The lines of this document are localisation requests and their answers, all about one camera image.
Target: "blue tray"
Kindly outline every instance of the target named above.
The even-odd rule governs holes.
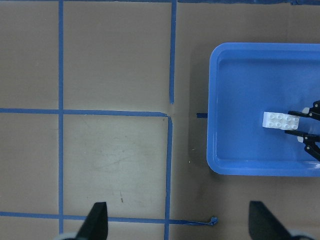
[[[264,112],[320,100],[320,44],[223,43],[209,68],[207,162],[215,172],[320,176],[296,136],[262,127]],[[302,117],[298,130],[320,134],[320,121]]]

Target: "blue plastic bin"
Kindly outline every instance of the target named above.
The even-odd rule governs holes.
[[[209,70],[207,162],[226,175],[320,176],[297,137],[262,127],[264,112],[288,113],[320,100],[320,44],[223,43]],[[320,134],[300,118],[299,131]]]

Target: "black object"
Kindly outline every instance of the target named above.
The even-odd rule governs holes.
[[[320,142],[320,136],[296,130],[285,130],[284,132],[302,137],[305,144],[304,150],[320,162],[320,148],[316,145],[316,143]]]
[[[309,108],[308,113],[303,113],[303,112],[299,112],[299,111],[289,111],[288,114],[294,115],[294,116],[299,116],[299,117],[304,117],[304,118],[312,118],[312,119],[320,121],[320,101],[315,101],[313,103],[313,107]]]
[[[250,202],[249,234],[252,240],[314,240],[304,235],[291,236],[261,201]]]
[[[108,212],[106,202],[96,202],[75,238],[65,240],[106,240],[108,236]]]

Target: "white lego brick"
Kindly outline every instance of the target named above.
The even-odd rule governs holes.
[[[297,130],[299,126],[299,117],[279,112],[263,113],[262,127],[281,130]]]

